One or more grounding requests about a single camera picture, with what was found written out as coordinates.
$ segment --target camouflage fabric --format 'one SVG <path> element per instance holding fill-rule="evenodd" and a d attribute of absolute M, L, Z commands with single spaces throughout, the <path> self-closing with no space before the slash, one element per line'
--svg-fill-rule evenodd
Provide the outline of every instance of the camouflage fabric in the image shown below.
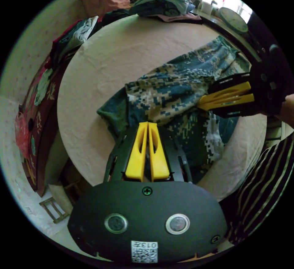
<path fill-rule="evenodd" d="M 222 119 L 196 107 L 215 81 L 249 72 L 250 64 L 222 36 L 125 85 L 97 113 L 114 137 L 149 121 L 171 130 L 186 153 L 197 183 L 221 158 L 238 118 Z"/>

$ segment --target qr code sticker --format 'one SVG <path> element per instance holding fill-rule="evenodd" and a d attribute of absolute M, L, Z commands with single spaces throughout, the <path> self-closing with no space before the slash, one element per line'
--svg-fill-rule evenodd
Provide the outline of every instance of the qr code sticker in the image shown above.
<path fill-rule="evenodd" d="M 131 241 L 133 263 L 157 263 L 158 243 Z"/>

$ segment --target cup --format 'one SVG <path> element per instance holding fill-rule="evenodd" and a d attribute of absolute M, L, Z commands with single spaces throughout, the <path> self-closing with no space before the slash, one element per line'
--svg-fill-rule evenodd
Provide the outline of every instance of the cup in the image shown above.
<path fill-rule="evenodd" d="M 213 8 L 212 5 L 210 5 L 207 2 L 203 2 L 201 12 L 203 12 L 203 13 L 205 13 L 207 15 L 211 15 L 212 8 Z"/>

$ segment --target human hand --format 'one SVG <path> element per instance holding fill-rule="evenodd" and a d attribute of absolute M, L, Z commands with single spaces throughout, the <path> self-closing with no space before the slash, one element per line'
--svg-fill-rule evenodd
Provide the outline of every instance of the human hand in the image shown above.
<path fill-rule="evenodd" d="M 280 114 L 275 117 L 294 128 L 294 94 L 286 96 Z"/>

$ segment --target red plastic bag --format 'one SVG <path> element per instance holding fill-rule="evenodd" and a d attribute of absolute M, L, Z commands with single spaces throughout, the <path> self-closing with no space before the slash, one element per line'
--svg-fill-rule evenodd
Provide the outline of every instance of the red plastic bag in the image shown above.
<path fill-rule="evenodd" d="M 25 116 L 19 112 L 14 122 L 16 145 L 24 158 L 29 159 L 29 130 Z"/>

